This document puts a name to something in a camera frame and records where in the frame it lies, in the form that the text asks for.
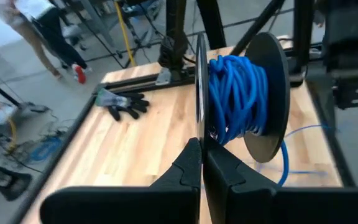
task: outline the red shoe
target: red shoe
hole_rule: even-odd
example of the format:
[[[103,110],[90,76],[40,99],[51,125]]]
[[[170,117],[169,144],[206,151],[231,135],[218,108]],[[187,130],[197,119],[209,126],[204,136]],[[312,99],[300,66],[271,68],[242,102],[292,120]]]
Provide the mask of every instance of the red shoe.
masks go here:
[[[74,78],[77,79],[80,84],[84,84],[86,81],[86,76],[85,76],[85,72],[81,68],[81,66],[73,64],[71,67],[73,68],[74,73],[75,73]]]

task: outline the wooden table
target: wooden table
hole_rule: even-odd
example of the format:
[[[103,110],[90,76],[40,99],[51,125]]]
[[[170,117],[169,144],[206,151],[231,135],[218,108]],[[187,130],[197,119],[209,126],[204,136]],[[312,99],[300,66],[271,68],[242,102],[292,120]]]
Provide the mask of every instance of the wooden table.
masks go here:
[[[208,52],[209,58],[226,55],[231,48]],[[108,73],[103,82],[157,73],[157,63]],[[40,223],[39,207],[50,193],[68,186],[143,186],[159,178],[175,160],[189,138],[196,136],[195,87],[180,86],[145,93],[150,101],[147,114],[134,120],[123,114],[116,122],[106,109],[94,106],[60,159],[44,188],[23,219]],[[291,90],[287,132],[319,124],[305,85]],[[286,186],[341,186],[335,163],[321,128],[310,128],[286,138],[291,170],[317,170],[319,174],[290,174]],[[251,167],[256,167],[244,140],[235,139],[226,148]],[[281,177],[282,156],[277,156],[262,174],[273,181]],[[201,223],[211,223],[204,190]]]

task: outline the cable spool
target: cable spool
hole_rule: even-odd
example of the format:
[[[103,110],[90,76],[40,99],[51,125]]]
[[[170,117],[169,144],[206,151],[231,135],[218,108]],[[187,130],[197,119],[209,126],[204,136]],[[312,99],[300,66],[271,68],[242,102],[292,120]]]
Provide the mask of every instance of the cable spool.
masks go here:
[[[288,122],[290,111],[290,82],[288,64],[284,51],[277,38],[268,33],[257,34],[248,45],[246,57],[253,65],[262,67],[267,77],[267,112],[263,132],[254,134],[246,132],[244,141],[251,156],[257,162],[268,162],[280,149]],[[204,37],[198,36],[196,53],[196,118],[198,137],[204,149],[206,141],[213,133],[209,114],[209,72],[206,59]],[[251,108],[252,114],[257,110]]]

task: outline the black glove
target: black glove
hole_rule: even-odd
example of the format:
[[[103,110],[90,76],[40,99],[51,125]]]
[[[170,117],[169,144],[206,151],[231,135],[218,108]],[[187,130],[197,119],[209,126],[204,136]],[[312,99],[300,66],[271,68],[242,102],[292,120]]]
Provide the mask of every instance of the black glove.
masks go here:
[[[143,113],[147,112],[147,106],[150,104],[146,100],[142,100],[144,95],[141,93],[120,93],[117,94],[120,96],[117,100],[111,105],[107,106],[110,114],[116,121],[121,119],[119,111],[125,111],[129,113],[134,119],[139,118],[139,114],[134,111],[140,111]]]

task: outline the black metal frame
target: black metal frame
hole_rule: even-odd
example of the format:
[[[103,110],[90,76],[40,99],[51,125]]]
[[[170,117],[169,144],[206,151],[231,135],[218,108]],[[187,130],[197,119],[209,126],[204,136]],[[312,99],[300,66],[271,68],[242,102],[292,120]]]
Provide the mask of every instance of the black metal frame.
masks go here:
[[[283,3],[282,0],[273,0],[272,2],[273,3],[269,4],[268,9],[266,9],[264,11],[265,17],[272,16],[274,14],[274,12],[276,12],[277,9],[279,7],[281,7],[281,5]],[[307,2],[302,1],[302,4],[306,4],[307,6],[310,6],[312,2],[313,2],[313,0],[307,0]],[[301,9],[300,0],[295,1],[295,6],[297,7],[297,9],[295,9],[295,12],[299,12]],[[299,56],[300,54],[302,54],[302,56],[300,56],[299,59],[297,59],[298,61],[296,62],[294,71],[299,70],[301,68],[301,66],[304,65],[305,62],[306,63],[308,62],[308,49],[310,48],[310,36],[307,34],[310,31],[307,29],[309,27],[311,28],[310,15],[311,15],[310,13],[306,13],[305,26],[294,27],[294,29],[295,29],[295,31],[294,31],[294,34],[295,34],[294,48],[285,50],[287,57]],[[301,14],[296,13],[296,18],[301,19],[300,17],[301,17]],[[250,34],[256,34],[260,29],[260,28],[259,29],[257,29],[257,28],[263,27],[264,23],[266,23],[268,20],[266,20],[265,18],[260,18],[257,21],[258,22],[256,22],[253,25],[254,28],[250,29],[244,35],[244,37],[243,37],[242,41],[239,43],[239,45],[237,45],[235,47],[236,51],[233,50],[233,52],[232,52],[233,54],[242,52],[244,50],[245,46],[248,44],[248,41],[250,40],[248,38],[248,36],[251,36]],[[207,34],[213,33],[210,31],[210,28],[207,28],[207,27],[209,27],[209,26],[206,26],[206,29],[208,29],[208,30],[206,30]],[[220,43],[219,43],[219,41],[217,40],[214,43],[214,45],[216,44],[216,46],[219,46],[222,43],[223,43],[222,41],[220,41]],[[314,46],[318,48],[318,47],[321,47],[321,44],[316,44]],[[123,81],[119,81],[119,82],[115,82],[115,83],[103,83],[103,84],[98,85],[97,88],[95,89],[95,91],[93,92],[93,94],[91,95],[90,99],[86,103],[85,107],[82,109],[80,115],[77,117],[74,125],[71,127],[67,138],[63,141],[63,144],[60,147],[60,149],[58,150],[57,154],[53,157],[52,162],[47,166],[47,168],[46,168],[45,172],[42,174],[40,180],[35,185],[34,190],[31,191],[30,195],[26,198],[25,202],[22,204],[19,212],[16,214],[15,219],[13,219],[13,223],[21,222],[22,218],[26,215],[28,209],[30,208],[30,206],[32,205],[34,200],[37,198],[38,193],[42,190],[42,187],[44,186],[44,184],[48,180],[49,176],[53,172],[55,166],[58,164],[62,155],[64,155],[67,147],[70,145],[71,140],[75,137],[76,132],[80,129],[82,122],[85,120],[90,109],[93,107],[93,104],[94,104],[94,101],[96,98],[96,92],[100,88],[106,88],[106,89],[111,90],[115,93],[125,93],[125,92],[135,92],[135,91],[159,90],[159,89],[163,89],[163,88],[189,85],[189,84],[194,83],[194,68],[187,68],[186,73],[188,74],[188,76],[186,78],[184,78],[183,80],[171,82],[171,84],[161,85],[161,86],[157,86],[154,84],[155,80],[158,77],[158,74],[152,74],[152,75],[148,75],[145,77],[139,77],[139,78],[132,78],[129,80],[123,80]],[[315,98],[313,98],[313,99],[314,99],[313,100],[314,105],[318,109],[319,108],[318,103],[316,103]],[[321,115],[322,115],[321,113],[319,113],[319,115],[320,115],[321,121],[324,122],[325,118],[321,117]],[[331,149],[334,151],[333,155],[334,155],[334,159],[337,163],[336,165],[339,168],[339,173],[341,175],[342,183],[344,184],[345,187],[355,187],[356,185],[355,185],[354,180],[351,176],[349,168],[346,164],[346,160],[344,159],[344,157],[341,153],[339,144],[337,143],[335,136],[332,135],[332,133],[328,133],[328,132],[326,132],[326,136],[328,138],[328,142],[329,142],[329,145],[331,146]],[[339,192],[338,194],[341,195],[341,194],[345,194],[345,193],[346,193],[346,190],[344,190],[343,192]]]

